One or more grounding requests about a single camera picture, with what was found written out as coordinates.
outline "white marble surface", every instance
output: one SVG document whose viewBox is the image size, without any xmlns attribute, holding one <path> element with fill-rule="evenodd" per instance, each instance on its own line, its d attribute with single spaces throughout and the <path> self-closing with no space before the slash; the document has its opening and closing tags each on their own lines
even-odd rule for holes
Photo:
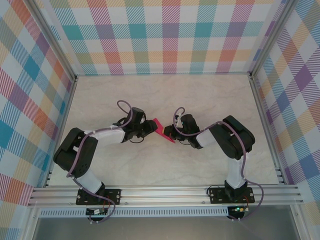
<svg viewBox="0 0 320 240">
<path fill-rule="evenodd" d="M 233 115 L 255 136 L 245 175 L 261 184 L 277 184 L 264 130 L 246 75 L 126 75 L 80 77 L 64 136 L 70 129 L 93 130 L 126 116 L 117 100 L 145 111 L 147 119 L 172 124 L 183 106 L 200 129 Z M 106 185 L 211 185 L 227 177 L 227 157 L 218 144 L 200 150 L 171 143 L 157 133 L 144 142 L 109 145 L 97 150 L 91 168 Z M 57 165 L 50 185 L 73 185 Z"/>
</svg>

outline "red object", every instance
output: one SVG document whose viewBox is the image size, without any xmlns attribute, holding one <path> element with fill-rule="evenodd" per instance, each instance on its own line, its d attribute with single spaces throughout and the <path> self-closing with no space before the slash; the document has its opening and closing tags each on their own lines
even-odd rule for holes
<svg viewBox="0 0 320 240">
<path fill-rule="evenodd" d="M 165 139 L 169 140 L 172 143 L 176 143 L 175 141 L 173 141 L 170 137 L 164 135 L 164 127 L 161 125 L 161 123 L 159 122 L 159 120 L 157 118 L 153 119 L 153 121 L 156 123 L 156 125 L 158 126 L 158 129 L 155 130 L 155 132 L 157 134 L 159 134 L 160 136 L 164 137 Z"/>
</svg>

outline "wire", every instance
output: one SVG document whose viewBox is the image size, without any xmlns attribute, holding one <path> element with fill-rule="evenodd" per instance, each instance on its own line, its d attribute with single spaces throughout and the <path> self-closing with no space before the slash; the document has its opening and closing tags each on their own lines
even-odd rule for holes
<svg viewBox="0 0 320 240">
<path fill-rule="evenodd" d="M 110 197 L 109 196 L 106 196 L 108 199 L 110 199 Z M 109 210 L 109 208 L 110 208 L 110 202 L 109 202 L 109 204 L 108 204 L 108 208 L 106 209 L 107 211 Z"/>
<path fill-rule="evenodd" d="M 206 194 L 208 195 L 208 197 L 210 197 L 210 195 L 209 195 L 209 189 L 210 189 L 211 187 L 213 187 L 213 186 L 217 186 L 218 188 L 220 188 L 218 185 L 211 185 L 210 187 L 208 187 L 208 188 L 206 189 Z"/>
<path fill-rule="evenodd" d="M 133 143 L 133 144 L 140 144 L 140 143 L 142 143 L 144 140 L 145 140 L 145 138 L 143 137 L 141 141 L 131 141 L 131 139 L 130 139 L 129 141 L 130 141 L 130 143 Z"/>
<path fill-rule="evenodd" d="M 91 219 L 91 215 L 90 215 L 90 216 L 89 216 L 89 220 L 91 221 L 91 224 L 92 224 L 92 223 L 95 223 L 95 224 L 103 223 L 103 222 L 106 221 L 108 218 L 110 218 L 112 214 L 114 214 L 114 212 L 115 212 L 115 210 L 116 210 L 116 204 L 115 204 L 114 201 L 112 201 L 112 200 L 109 199 L 109 198 L 106 198 L 106 197 L 104 197 L 104 196 L 97 195 L 97 194 L 89 191 L 89 190 L 86 189 L 84 186 L 82 186 L 81 183 L 78 182 L 75 178 L 72 178 L 72 180 L 80 187 L 80 189 L 83 189 L 86 193 L 88 193 L 88 194 L 90 194 L 90 195 L 92 195 L 92 196 L 94 196 L 94 197 L 96 197 L 96 198 L 103 199 L 103 200 L 105 200 L 105 201 L 107 201 L 107 202 L 109 202 L 110 204 L 113 205 L 113 209 L 112 209 L 112 211 L 109 213 L 109 215 L 105 216 L 105 217 L 104 217 L 102 220 L 100 220 L 100 221 L 93 221 L 93 220 Z"/>
<path fill-rule="evenodd" d="M 128 106 L 130 106 L 130 104 L 127 103 L 126 101 L 123 101 L 123 100 L 119 100 L 119 101 L 116 102 L 116 105 L 117 105 L 124 113 L 129 114 L 128 111 L 124 110 L 124 109 L 120 106 L 119 103 L 121 103 L 121 102 L 127 104 Z"/>
<path fill-rule="evenodd" d="M 121 118 L 119 121 L 118 121 L 118 124 L 121 123 L 122 121 L 126 120 L 126 117 L 123 117 Z"/>
<path fill-rule="evenodd" d="M 244 197 L 245 200 L 246 200 L 246 208 L 247 208 L 247 207 L 249 206 L 249 200 L 248 200 L 247 196 L 243 195 L 243 197 Z"/>
<path fill-rule="evenodd" d="M 179 143 L 181 143 L 182 145 L 186 145 L 186 146 L 191 145 L 191 143 L 189 143 L 189 144 L 184 144 L 184 143 L 182 143 L 182 141 L 181 141 L 181 140 L 179 140 Z"/>
<path fill-rule="evenodd" d="M 127 114 L 128 114 L 128 112 L 126 112 L 126 111 L 120 106 L 119 103 L 124 103 L 124 104 L 126 104 L 126 105 L 129 107 L 129 111 L 130 111 L 129 120 L 128 120 L 127 122 L 125 122 L 124 124 L 122 124 L 121 126 L 100 128 L 100 129 L 97 129 L 97 130 L 95 130 L 95 131 L 91 131 L 91 132 L 89 132 L 87 135 L 85 135 L 84 138 L 82 139 L 80 145 L 79 145 L 78 151 L 77 151 L 77 153 L 76 153 L 76 155 L 75 155 L 75 158 L 74 158 L 74 161 L 73 161 L 73 164 L 72 164 L 70 170 L 68 171 L 68 173 L 67 173 L 67 175 L 66 175 L 67 178 L 69 178 L 69 177 L 72 176 L 72 172 L 74 171 L 74 169 L 75 169 L 75 167 L 76 167 L 76 165 L 77 165 L 77 162 L 78 162 L 78 159 L 79 159 L 79 155 L 80 155 L 80 152 L 81 152 L 82 147 L 83 147 L 83 145 L 84 145 L 84 142 L 86 141 L 86 139 L 87 139 L 88 137 L 90 137 L 92 134 L 95 134 L 95 133 L 100 133 L 100 132 L 105 132 L 105 131 L 110 131 L 110 130 L 121 129 L 121 128 L 127 126 L 127 125 L 131 122 L 132 117 L 133 117 L 133 110 L 132 110 L 131 105 L 130 105 L 127 101 L 125 101 L 125 100 L 119 100 L 119 101 L 116 102 L 117 106 L 118 106 L 123 112 L 125 112 L 125 113 L 127 113 Z M 114 214 L 114 212 L 115 212 L 115 210 L 116 210 L 116 204 L 115 204 L 114 201 L 112 201 L 112 200 L 109 199 L 109 198 L 106 198 L 106 197 L 104 197 L 104 196 L 97 195 L 97 194 L 89 191 L 89 190 L 86 189 L 84 186 L 82 186 L 73 176 L 72 176 L 72 179 L 73 179 L 73 181 L 74 181 L 78 186 L 80 186 L 80 188 L 82 188 L 82 189 L 83 189 L 85 192 L 87 192 L 88 194 L 90 194 L 90 195 L 92 195 L 92 196 L 94 196 L 94 197 L 96 197 L 96 198 L 103 199 L 103 200 L 109 202 L 109 204 L 112 204 L 112 205 L 113 205 L 113 209 L 112 209 L 111 213 L 110 213 L 109 215 L 107 215 L 106 217 L 104 217 L 101 221 L 93 221 L 93 220 L 91 219 L 91 216 L 89 216 L 89 220 L 91 221 L 91 223 L 96 223 L 96 224 L 102 223 L 102 222 L 106 221 L 108 218 L 110 218 L 110 216 L 111 216 L 112 214 Z"/>
<path fill-rule="evenodd" d="M 244 143 L 242 142 L 240 136 L 238 135 L 238 133 L 227 123 L 225 123 L 224 121 L 217 121 L 216 124 L 223 124 L 225 125 L 227 128 L 230 129 L 230 131 L 235 135 L 235 137 L 238 139 L 240 145 L 241 145 L 241 148 L 242 148 L 242 152 L 243 152 L 243 163 L 242 163 L 242 167 L 241 167 L 241 177 L 246 180 L 249 184 L 252 184 L 252 185 L 256 185 L 258 186 L 260 189 L 261 189 L 261 199 L 258 203 L 258 205 L 256 206 L 256 208 L 253 210 L 253 212 L 251 212 L 249 215 L 247 216 L 244 216 L 242 218 L 242 220 L 244 219 L 248 219 L 250 217 L 253 216 L 253 214 L 255 214 L 257 212 L 257 210 L 260 208 L 263 200 L 264 200 L 264 196 L 265 196 L 265 191 L 264 191 L 264 188 L 259 184 L 259 183 L 256 183 L 256 182 L 253 182 L 253 181 L 250 181 L 248 179 L 246 179 L 245 177 L 245 174 L 244 174 L 244 170 L 245 170 L 245 165 L 246 165 L 246 159 L 247 159 L 247 152 L 246 152 L 246 148 L 245 148 L 245 145 Z"/>
<path fill-rule="evenodd" d="M 177 125 L 176 125 L 176 115 L 177 115 L 177 113 L 179 112 L 180 109 L 183 110 L 183 112 L 181 113 L 181 115 L 184 114 L 185 111 L 186 111 L 186 109 L 185 109 L 183 106 L 181 106 L 181 107 L 179 107 L 177 110 L 175 110 L 174 115 L 173 115 L 173 126 L 174 126 L 175 130 L 176 130 L 179 134 L 181 134 L 181 135 L 183 135 L 183 136 L 192 137 L 192 136 L 198 135 L 198 134 L 200 134 L 200 133 L 203 133 L 205 130 L 208 130 L 208 129 L 211 128 L 213 125 L 215 125 L 215 123 L 214 123 L 214 124 L 206 127 L 205 129 L 203 129 L 203 130 L 201 130 L 201 131 L 198 131 L 198 132 L 196 132 L 196 133 L 185 134 L 185 133 L 181 132 L 181 131 L 177 128 Z"/>
<path fill-rule="evenodd" d="M 257 210 L 260 208 L 260 206 L 261 206 L 261 204 L 262 204 L 262 202 L 263 202 L 263 200 L 264 200 L 265 191 L 264 191 L 263 187 L 262 187 L 259 183 L 250 181 L 250 180 L 246 179 L 246 177 L 245 177 L 244 170 L 245 170 L 245 165 L 246 165 L 247 152 L 246 152 L 245 145 L 244 145 L 243 141 L 241 140 L 240 136 L 238 135 L 238 133 L 237 133 L 229 124 L 227 124 L 227 123 L 224 122 L 224 121 L 217 121 L 216 123 L 214 123 L 214 124 L 206 127 L 205 129 L 203 129 L 203 130 L 201 130 L 201 131 L 199 131 L 199 132 L 197 132 L 197 133 L 185 134 L 185 133 L 179 131 L 179 129 L 178 129 L 177 126 L 176 126 L 176 121 L 175 121 L 175 119 L 176 119 L 177 112 L 178 112 L 180 109 L 183 110 L 182 114 L 184 114 L 185 111 L 186 111 L 186 109 L 185 109 L 184 107 L 182 107 L 182 106 L 179 107 L 177 110 L 175 110 L 174 115 L 173 115 L 173 126 L 174 126 L 175 130 L 176 130 L 178 133 L 180 133 L 181 135 L 186 136 L 186 137 L 195 136 L 195 135 L 198 135 L 198 134 L 204 132 L 205 130 L 211 128 L 212 126 L 214 126 L 214 125 L 216 125 L 216 124 L 220 124 L 220 125 L 225 125 L 228 129 L 230 129 L 230 131 L 235 135 L 235 137 L 236 137 L 237 140 L 239 141 L 239 143 L 240 143 L 240 145 L 241 145 L 242 152 L 243 152 L 243 162 L 242 162 L 242 167 L 241 167 L 241 177 L 242 177 L 245 181 L 247 181 L 249 184 L 251 184 L 251 185 L 256 185 L 256 186 L 258 186 L 258 187 L 261 189 L 261 199 L 260 199 L 258 205 L 257 205 L 256 208 L 253 210 L 253 212 L 251 212 L 248 216 L 243 217 L 242 219 L 244 220 L 244 219 L 250 218 L 250 217 L 251 217 L 254 213 L 256 213 Z"/>
<path fill-rule="evenodd" d="M 73 161 L 73 164 L 72 164 L 69 172 L 68 172 L 67 175 L 66 175 L 67 178 L 69 178 L 69 177 L 71 176 L 71 173 L 74 171 L 74 169 L 75 169 L 75 167 L 76 167 L 76 165 L 77 165 L 78 159 L 79 159 L 80 152 L 81 152 L 82 147 L 83 147 L 83 145 L 84 145 L 84 142 L 86 141 L 86 139 L 87 139 L 88 137 L 90 137 L 92 134 L 95 134 L 95 133 L 105 132 L 105 131 L 109 131 L 109 130 L 121 129 L 121 128 L 127 126 L 127 125 L 131 122 L 132 116 L 133 116 L 133 110 L 132 110 L 131 105 L 130 105 L 127 101 L 124 101 L 124 100 L 119 100 L 119 101 L 117 101 L 116 104 L 117 104 L 118 107 L 119 107 L 122 111 L 124 111 L 124 112 L 125 112 L 125 110 L 119 105 L 119 103 L 125 103 L 125 104 L 127 104 L 127 106 L 130 108 L 130 113 L 131 113 L 131 114 L 130 114 L 129 120 L 128 120 L 126 123 L 122 124 L 121 126 L 100 128 L 100 129 L 97 129 L 97 130 L 95 130 L 95 131 L 91 131 L 91 132 L 89 132 L 87 135 L 85 135 L 84 138 L 82 139 L 81 143 L 80 143 L 80 146 L 79 146 L 79 148 L 78 148 L 78 152 L 77 152 L 76 155 L 75 155 L 75 159 L 74 159 L 74 161 Z"/>
</svg>

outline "black mounting plate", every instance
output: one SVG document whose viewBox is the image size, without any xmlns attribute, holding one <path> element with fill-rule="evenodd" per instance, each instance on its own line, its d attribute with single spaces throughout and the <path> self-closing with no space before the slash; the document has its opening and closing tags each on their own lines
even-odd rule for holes
<svg viewBox="0 0 320 240">
<path fill-rule="evenodd" d="M 121 189 L 105 189 L 103 197 L 106 197 L 114 201 L 115 205 L 119 205 L 120 199 L 121 199 Z M 104 201 L 103 199 L 90 195 L 83 189 L 79 189 L 75 204 L 76 205 L 103 205 Z"/>
<path fill-rule="evenodd" d="M 247 200 L 245 197 L 240 197 L 238 201 L 230 201 L 229 197 L 225 193 L 224 187 L 210 187 L 208 189 L 208 194 L 210 196 L 210 203 L 211 204 L 246 204 Z M 253 204 L 255 202 L 255 196 L 253 195 L 254 192 L 251 187 L 247 187 L 244 190 L 243 196 L 248 198 L 248 203 Z"/>
</svg>

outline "plaid wall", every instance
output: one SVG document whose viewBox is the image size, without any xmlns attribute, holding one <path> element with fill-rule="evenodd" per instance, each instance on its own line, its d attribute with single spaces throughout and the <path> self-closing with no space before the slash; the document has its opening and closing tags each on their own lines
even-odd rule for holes
<svg viewBox="0 0 320 240">
<path fill-rule="evenodd" d="M 0 239 L 17 239 L 72 82 L 23 0 L 0 0 Z"/>
<path fill-rule="evenodd" d="M 247 72 L 280 2 L 37 0 L 81 75 Z"/>
<path fill-rule="evenodd" d="M 320 0 L 300 0 L 256 81 L 285 173 L 320 239 Z"/>
<path fill-rule="evenodd" d="M 276 10 L 273 18 L 272 18 L 272 21 L 267 29 L 267 31 L 265 32 L 264 36 L 263 36 L 263 39 L 259 45 L 259 48 L 258 50 L 256 51 L 255 55 L 254 55 L 254 58 L 253 58 L 253 61 L 251 62 L 251 65 L 249 67 L 249 70 L 248 72 L 252 72 L 259 56 L 260 56 L 260 53 L 262 51 L 262 49 L 265 47 L 266 43 L 268 42 L 268 39 L 269 39 L 269 36 L 270 36 L 270 33 L 272 32 L 272 30 L 274 29 L 275 25 L 276 25 L 276 22 L 278 21 L 280 15 L 282 14 L 284 8 L 285 8 L 285 5 L 286 5 L 286 2 L 287 0 L 282 0 L 278 9 Z"/>
</svg>

